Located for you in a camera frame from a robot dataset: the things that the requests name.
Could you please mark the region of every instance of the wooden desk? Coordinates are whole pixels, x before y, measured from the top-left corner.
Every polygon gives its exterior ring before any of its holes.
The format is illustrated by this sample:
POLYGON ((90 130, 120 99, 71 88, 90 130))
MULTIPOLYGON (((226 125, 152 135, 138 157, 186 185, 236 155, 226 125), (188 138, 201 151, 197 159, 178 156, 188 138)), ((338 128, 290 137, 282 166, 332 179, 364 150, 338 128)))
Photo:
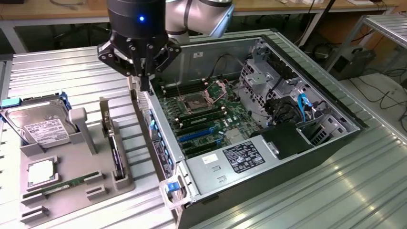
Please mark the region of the wooden desk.
MULTIPOLYGON (((384 0, 386 7, 394 7, 401 0, 384 0)), ((292 11, 308 10, 310 5, 294 4, 286 2, 282 4, 277 0, 233 0, 234 12, 253 11, 292 11)), ((314 4, 312 10, 322 10, 328 0, 322 4, 314 4)), ((53 5, 47 0, 26 0, 23 4, 2 5, 0 4, 0 16, 3 20, 30 20, 30 19, 54 19, 54 18, 81 18, 81 17, 106 17, 106 10, 89 10, 86 5, 75 6, 77 10, 70 10, 66 7, 53 5)), ((342 9, 376 9, 372 5, 353 5, 346 0, 336 0, 332 10, 342 9)))
POLYGON ((23 4, 1 5, 0 15, 3 20, 30 20, 54 18, 106 17, 106 10, 89 10, 87 5, 74 6, 77 10, 53 5, 47 0, 26 0, 23 4))
MULTIPOLYGON (((386 4, 385 14, 388 14, 402 0, 384 1, 386 4)), ((300 14, 306 13, 310 7, 302 3, 293 4, 292 2, 286 2, 282 4, 277 0, 233 0, 233 3, 233 16, 300 14)), ((312 7, 310 13, 314 13, 316 15, 309 24, 300 45, 308 39, 309 33, 320 19, 320 15, 326 3, 328 0, 325 0, 322 4, 314 4, 312 7)), ((2 18, 2 21, 0 21, 0 28, 14 52, 26 52, 21 39, 14 32, 14 27, 17 26, 108 22, 106 10, 89 10, 86 5, 75 7, 77 10, 70 10, 66 7, 53 5, 47 0, 26 0, 23 4, 0 5, 0 17, 2 18)), ((329 12, 370 11, 376 7, 377 6, 374 4, 356 6, 346 0, 336 0, 329 12)))

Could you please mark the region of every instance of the circuit board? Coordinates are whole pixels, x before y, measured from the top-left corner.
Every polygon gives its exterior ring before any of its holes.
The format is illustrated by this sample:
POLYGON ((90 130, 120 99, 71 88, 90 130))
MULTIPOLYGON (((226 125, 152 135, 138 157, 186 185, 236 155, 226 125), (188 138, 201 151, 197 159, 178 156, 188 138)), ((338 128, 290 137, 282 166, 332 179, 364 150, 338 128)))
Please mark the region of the circuit board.
POLYGON ((204 85, 202 91, 178 93, 177 96, 166 98, 158 96, 161 108, 186 158, 228 146, 237 140, 248 139, 252 132, 258 130, 226 81, 210 80, 204 85), (212 114, 198 115, 188 123, 192 125, 193 122, 202 122, 202 124, 189 128, 180 126, 177 119, 210 111, 213 111, 212 114))
POLYGON ((49 194, 51 194, 57 191, 61 191, 66 188, 74 187, 74 186, 83 183, 83 179, 86 179, 87 177, 91 177, 97 174, 98 174, 97 172, 89 173, 89 174, 86 174, 86 175, 83 175, 83 176, 81 176, 75 179, 67 180, 62 183, 57 183, 54 185, 50 185, 47 187, 43 187, 43 188, 37 189, 34 191, 30 191, 30 192, 22 194, 22 198, 29 198, 29 197, 31 197, 31 196, 34 196, 35 194, 39 194, 39 193, 43 193, 43 195, 49 195, 49 194))

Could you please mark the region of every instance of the power supply label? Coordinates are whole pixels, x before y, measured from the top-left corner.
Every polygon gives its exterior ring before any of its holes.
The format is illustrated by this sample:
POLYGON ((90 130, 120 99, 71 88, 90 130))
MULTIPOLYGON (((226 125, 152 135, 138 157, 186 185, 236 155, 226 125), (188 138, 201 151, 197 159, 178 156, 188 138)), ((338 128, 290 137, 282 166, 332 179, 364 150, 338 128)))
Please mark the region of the power supply label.
POLYGON ((222 150, 222 153, 236 173, 241 173, 264 163, 264 159, 250 141, 222 150))
POLYGON ((61 120, 53 119, 39 123, 25 125, 33 140, 41 145, 67 138, 67 133, 61 120))

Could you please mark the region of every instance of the hard drive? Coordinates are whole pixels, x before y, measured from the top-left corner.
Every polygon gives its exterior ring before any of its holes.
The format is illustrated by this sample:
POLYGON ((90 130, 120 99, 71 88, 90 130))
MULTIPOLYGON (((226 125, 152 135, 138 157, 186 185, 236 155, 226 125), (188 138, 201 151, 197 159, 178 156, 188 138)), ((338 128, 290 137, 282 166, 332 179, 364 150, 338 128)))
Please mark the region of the hard drive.
POLYGON ((77 131, 69 122, 66 94, 53 94, 27 99, 1 101, 0 115, 19 135, 26 145, 38 143, 42 148, 69 142, 69 134, 77 131))

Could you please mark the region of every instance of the pcie slot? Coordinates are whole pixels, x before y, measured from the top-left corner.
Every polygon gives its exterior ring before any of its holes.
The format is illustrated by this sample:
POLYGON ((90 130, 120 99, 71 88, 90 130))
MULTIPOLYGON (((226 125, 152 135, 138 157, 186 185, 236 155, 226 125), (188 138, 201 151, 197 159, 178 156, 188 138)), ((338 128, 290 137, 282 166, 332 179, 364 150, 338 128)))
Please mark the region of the pcie slot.
POLYGON ((198 137, 201 137, 201 136, 209 135, 209 134, 213 133, 213 130, 214 130, 214 128, 210 127, 210 128, 206 129, 206 130, 202 130, 202 131, 196 132, 196 133, 193 133, 193 134, 185 135, 185 136, 182 136, 182 137, 178 138, 178 142, 186 142, 186 141, 189 141, 189 140, 192 140, 192 139, 194 139, 194 138, 198 138, 198 137))
POLYGON ((206 143, 201 146, 197 146, 194 148, 186 149, 185 150, 185 155, 194 155, 194 154, 198 154, 198 153, 204 153, 209 150, 213 150, 214 148, 220 147, 220 142, 221 142, 221 139, 218 139, 213 142, 209 142, 209 143, 206 143))
POLYGON ((192 142, 185 142, 181 144, 181 147, 185 149, 185 148, 189 148, 193 146, 193 143, 192 142))

